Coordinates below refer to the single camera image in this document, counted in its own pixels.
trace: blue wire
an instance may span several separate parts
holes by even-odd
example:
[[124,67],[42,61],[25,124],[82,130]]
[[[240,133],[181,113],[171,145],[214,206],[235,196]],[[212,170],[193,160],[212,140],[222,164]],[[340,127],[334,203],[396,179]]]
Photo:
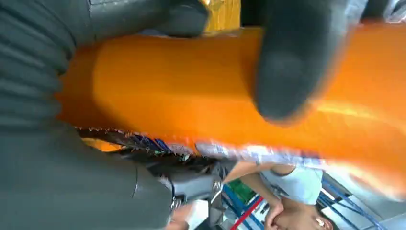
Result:
[[349,210],[351,210],[351,211],[353,211],[353,212],[355,212],[355,213],[357,213],[357,214],[359,214],[361,216],[364,216],[361,212],[359,212],[359,211],[357,211],[357,210],[355,210],[355,209],[353,209],[353,208],[351,208],[351,207],[349,207],[349,206],[347,206],[345,204],[337,202],[336,200],[331,200],[330,198],[328,198],[328,196],[326,196],[324,194],[320,194],[320,197],[322,197],[325,201],[332,201],[332,202],[334,202],[334,204],[343,206],[343,207],[345,207],[345,208],[347,208],[347,209],[349,209]]
[[325,179],[322,180],[323,184],[325,184],[327,187],[329,187],[331,190],[333,190],[334,193],[336,193],[339,197],[341,197],[343,200],[347,201],[350,205],[352,205],[356,210],[362,213],[362,215],[367,218],[372,224],[374,224],[378,230],[388,230],[385,228],[383,225],[381,225],[374,217],[366,213],[362,208],[360,208],[357,204],[355,204],[352,200],[350,200],[348,197],[346,197],[342,192],[340,192],[338,189],[336,189],[333,185],[331,185],[328,181]]

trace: gloved hand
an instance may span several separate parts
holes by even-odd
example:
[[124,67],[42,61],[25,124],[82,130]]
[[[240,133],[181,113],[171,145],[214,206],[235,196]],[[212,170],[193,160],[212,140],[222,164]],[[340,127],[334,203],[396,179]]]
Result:
[[78,46],[144,29],[196,36],[206,16],[198,0],[0,0],[0,229],[167,224],[170,190],[144,167],[86,146],[56,119],[53,94]]
[[348,27],[346,1],[266,1],[255,102],[270,121],[291,118],[322,84]]

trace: blue metal rack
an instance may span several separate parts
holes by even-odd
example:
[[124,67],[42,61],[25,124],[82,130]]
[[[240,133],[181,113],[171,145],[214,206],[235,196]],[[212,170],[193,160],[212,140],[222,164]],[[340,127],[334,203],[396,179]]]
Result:
[[347,218],[345,218],[345,216],[343,216],[340,212],[338,212],[334,207],[332,207],[332,205],[330,204],[331,202],[334,202],[338,205],[348,208],[349,210],[367,218],[367,220],[369,220],[374,226],[376,226],[378,230],[387,230],[387,228],[384,227],[382,224],[380,224],[373,216],[366,213],[361,207],[359,207],[357,204],[355,204],[352,200],[350,200],[347,196],[345,196],[345,194],[343,194],[341,191],[339,191],[335,186],[330,184],[327,180],[323,179],[322,183],[323,183],[323,185],[325,185],[326,187],[331,189],[335,194],[337,194],[341,199],[343,199],[347,203],[349,203],[352,207],[338,203],[336,200],[331,200],[324,194],[320,194],[320,197],[318,199],[320,201],[320,203],[322,203],[325,206],[330,207],[333,212],[335,212],[337,215],[339,215],[343,221],[345,221],[355,230],[360,230],[360,229],[357,226],[355,226],[351,221],[349,221]]
[[[230,199],[231,203],[228,201],[228,199],[224,196],[222,196],[223,201],[231,208],[231,210],[238,216],[241,217],[244,211],[249,209],[253,204],[255,204],[258,199],[260,198],[259,195],[257,195],[248,205],[245,205],[238,197],[237,195],[234,194],[234,192],[231,190],[230,187],[227,185],[224,185],[223,191],[227,194],[227,197]],[[251,213],[249,215],[252,221],[261,229],[264,230],[265,227],[264,225]],[[243,222],[244,226],[247,227],[247,229],[252,230],[252,227],[248,224],[248,222],[244,221]]]

